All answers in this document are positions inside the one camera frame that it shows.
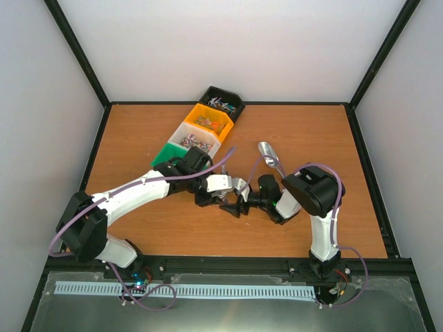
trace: silver scoop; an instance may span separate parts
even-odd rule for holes
[[[268,142],[260,142],[260,143],[258,143],[258,149],[259,149],[260,153],[262,154],[262,156],[272,156],[275,159],[280,161],[280,159],[278,159],[278,157],[277,157],[276,152],[274,151],[274,149],[272,148],[272,146]],[[284,178],[284,174],[280,170],[280,168],[278,167],[278,163],[277,162],[275,162],[273,159],[270,159],[270,158],[267,158],[267,157],[264,157],[264,161],[265,161],[265,163],[270,168],[276,168],[278,173],[280,173],[282,178]]]

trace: black frame bar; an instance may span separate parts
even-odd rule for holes
[[[105,131],[106,123],[111,112],[111,108],[115,104],[194,104],[195,102],[110,102],[104,92],[96,74],[94,73],[87,56],[84,54],[80,43],[77,40],[69,22],[66,19],[57,0],[44,0],[48,9],[50,10],[54,20],[59,29],[64,35],[68,45],[71,47],[73,54],[77,58],[84,74],[86,75],[93,90],[96,92],[98,99],[104,107],[102,121],[93,144],[91,155],[89,157],[86,170],[80,185],[80,189],[84,190],[87,186],[89,176],[93,167],[94,160],[102,135]],[[394,46],[402,30],[406,26],[408,20],[414,13],[420,0],[406,0],[403,8],[397,16],[392,28],[382,43],[379,51],[375,55],[368,71],[363,77],[358,89],[356,90],[351,101],[348,102],[246,102],[249,105],[343,105],[346,110],[350,129],[356,144],[363,173],[365,175],[366,183],[368,185],[374,211],[379,222],[381,235],[388,255],[387,259],[365,259],[368,265],[369,274],[373,276],[400,276],[408,277],[414,290],[415,298],[419,305],[424,323],[428,331],[435,331],[431,315],[429,313],[426,300],[424,299],[422,289],[420,287],[417,274],[415,273],[414,265],[410,259],[399,258],[399,250],[395,242],[395,237],[386,213],[383,199],[374,175],[368,150],[366,149],[363,136],[361,134],[359,122],[355,115],[355,110],[363,98],[365,92],[368,90],[375,75],[378,73],[384,60],[387,58],[390,50]],[[260,274],[260,275],[274,275],[280,276],[283,279],[291,280],[292,282],[300,281],[306,282],[313,286],[323,285],[314,279],[306,278],[306,276],[291,275],[289,267],[303,264],[307,258],[249,258],[249,257],[171,257],[171,256],[146,256],[145,259],[152,266],[152,272],[155,279],[162,279],[167,281],[170,276],[177,273],[212,273],[212,274]],[[344,264],[355,274],[363,274],[361,262],[358,259],[343,259]],[[64,272],[103,272],[109,273],[105,269],[104,264],[99,261],[92,261],[87,264],[78,263],[71,257],[54,259],[49,257],[44,267],[42,277],[38,283],[35,296],[30,305],[28,315],[26,316],[22,332],[29,332],[32,328],[32,323],[37,312],[39,301],[42,297],[44,285],[46,283],[48,274],[54,271]]]

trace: black bin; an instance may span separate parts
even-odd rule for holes
[[[225,103],[227,102],[229,105],[235,107],[235,110],[234,111],[226,111],[226,110],[220,109],[219,107],[217,108],[217,107],[210,105],[210,101],[213,98],[217,98],[217,99],[221,98],[222,102],[225,102]],[[209,87],[209,89],[205,92],[203,97],[200,98],[199,103],[209,106],[209,107],[216,109],[218,111],[223,111],[223,112],[227,113],[229,115],[229,118],[234,123],[235,123],[235,121],[237,121],[240,114],[242,114],[244,107],[245,107],[242,99],[238,95],[236,95],[235,93],[232,93],[232,92],[221,90],[219,88],[216,88],[215,86]]]

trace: yellow bin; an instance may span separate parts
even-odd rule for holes
[[[207,127],[198,124],[200,117],[209,119],[212,124],[208,124]],[[234,127],[234,122],[229,118],[228,114],[203,104],[196,104],[185,118],[185,122],[213,133],[220,142],[224,141],[229,131]]]

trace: brown table surface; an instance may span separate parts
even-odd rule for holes
[[[87,192],[113,189],[143,175],[192,105],[114,105],[93,165]],[[257,143],[272,144],[287,172],[306,162],[335,169],[346,187],[338,216],[338,242],[354,246],[364,257],[386,258],[374,209],[354,140],[342,106],[247,106],[228,134],[215,162],[229,147],[230,175],[247,179]],[[261,174],[278,173],[260,163]],[[265,212],[251,209],[239,219],[217,206],[197,207],[194,196],[182,192],[153,201],[125,215],[109,233],[130,239],[146,255],[238,257],[307,257],[311,245],[309,215],[302,211],[284,225]],[[354,257],[344,252],[344,257]]]

